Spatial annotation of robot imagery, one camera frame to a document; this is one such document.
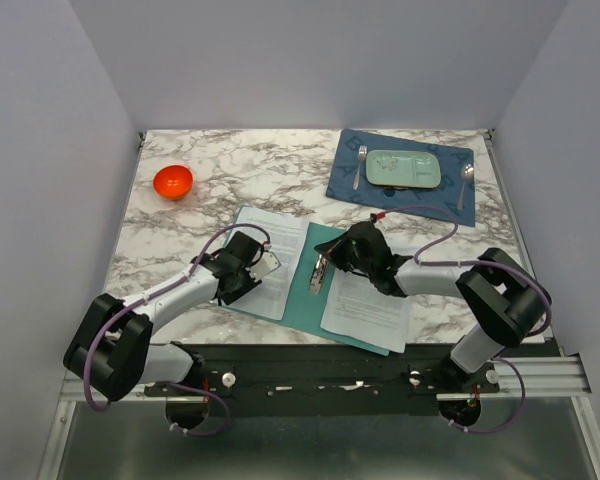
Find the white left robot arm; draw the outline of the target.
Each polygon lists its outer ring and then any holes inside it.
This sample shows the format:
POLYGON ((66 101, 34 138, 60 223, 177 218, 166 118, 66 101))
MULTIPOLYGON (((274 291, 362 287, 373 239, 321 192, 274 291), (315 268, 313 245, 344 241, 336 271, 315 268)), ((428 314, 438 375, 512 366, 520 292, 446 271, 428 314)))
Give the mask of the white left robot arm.
POLYGON ((105 411, 140 383, 155 331, 199 304, 229 305, 261 285, 280 266, 270 248, 264 228, 229 225, 170 279, 126 298, 97 296, 63 357, 64 367, 82 379, 90 408, 105 411))

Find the printed paper stack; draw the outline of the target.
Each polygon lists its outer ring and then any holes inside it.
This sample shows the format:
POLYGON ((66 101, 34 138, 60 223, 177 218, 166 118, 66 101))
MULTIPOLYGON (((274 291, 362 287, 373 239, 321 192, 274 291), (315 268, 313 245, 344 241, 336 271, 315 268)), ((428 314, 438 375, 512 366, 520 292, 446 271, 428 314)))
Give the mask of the printed paper stack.
POLYGON ((403 353, 411 319, 411 300, 386 296, 353 273, 330 267, 333 278, 320 328, 342 343, 386 355, 403 353))

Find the teal plastic file folder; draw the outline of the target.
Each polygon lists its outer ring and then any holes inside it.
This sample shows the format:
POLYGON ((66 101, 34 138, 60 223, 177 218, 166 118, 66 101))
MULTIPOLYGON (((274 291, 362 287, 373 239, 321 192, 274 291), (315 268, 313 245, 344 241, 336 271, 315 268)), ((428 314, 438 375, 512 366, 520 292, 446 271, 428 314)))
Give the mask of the teal plastic file folder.
POLYGON ((340 342, 328 332, 320 328, 328 290, 333 278, 333 271, 328 269, 322 290, 319 294, 309 292, 309 282, 318 253, 314 247, 340 236, 344 231, 339 228, 316 224, 309 221, 308 232, 300 256, 295 275, 291 283, 290 294, 281 321, 270 321, 286 328, 315 335, 328 340, 340 342))

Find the printed paper sheets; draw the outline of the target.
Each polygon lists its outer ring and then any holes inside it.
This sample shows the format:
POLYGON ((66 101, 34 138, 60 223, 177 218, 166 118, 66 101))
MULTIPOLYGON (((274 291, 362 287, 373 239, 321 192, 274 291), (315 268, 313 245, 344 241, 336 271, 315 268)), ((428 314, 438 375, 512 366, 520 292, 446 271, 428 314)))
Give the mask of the printed paper sheets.
POLYGON ((252 268, 256 278, 262 283, 231 303, 228 308, 271 321, 281 321, 306 240, 309 221, 242 206, 236 222, 263 228, 270 236, 271 246, 265 251, 264 259, 259 260, 252 268))

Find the silver metal folder clip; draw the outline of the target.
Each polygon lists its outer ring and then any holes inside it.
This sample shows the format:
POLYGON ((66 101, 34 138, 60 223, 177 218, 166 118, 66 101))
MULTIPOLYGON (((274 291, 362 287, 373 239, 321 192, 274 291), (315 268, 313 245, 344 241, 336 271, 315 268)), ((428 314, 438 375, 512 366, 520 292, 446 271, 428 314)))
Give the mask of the silver metal folder clip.
POLYGON ((319 254, 311 273, 309 282, 309 292, 312 294, 319 294, 322 290, 327 272, 329 269, 329 262, 325 256, 319 254))

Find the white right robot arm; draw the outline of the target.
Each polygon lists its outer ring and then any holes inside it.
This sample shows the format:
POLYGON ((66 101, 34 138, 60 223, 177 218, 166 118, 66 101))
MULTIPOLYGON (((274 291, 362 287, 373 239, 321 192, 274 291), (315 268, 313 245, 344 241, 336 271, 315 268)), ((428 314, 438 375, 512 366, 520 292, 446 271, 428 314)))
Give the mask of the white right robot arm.
POLYGON ((433 295, 465 301, 477 325, 436 369, 440 382, 454 392, 473 384, 477 372, 501 351, 518 347, 551 323, 548 292, 499 248, 489 248, 473 260, 426 261, 421 258, 424 248, 412 255, 393 252, 372 219, 354 224, 314 250, 336 269, 367 279, 385 296, 433 295))

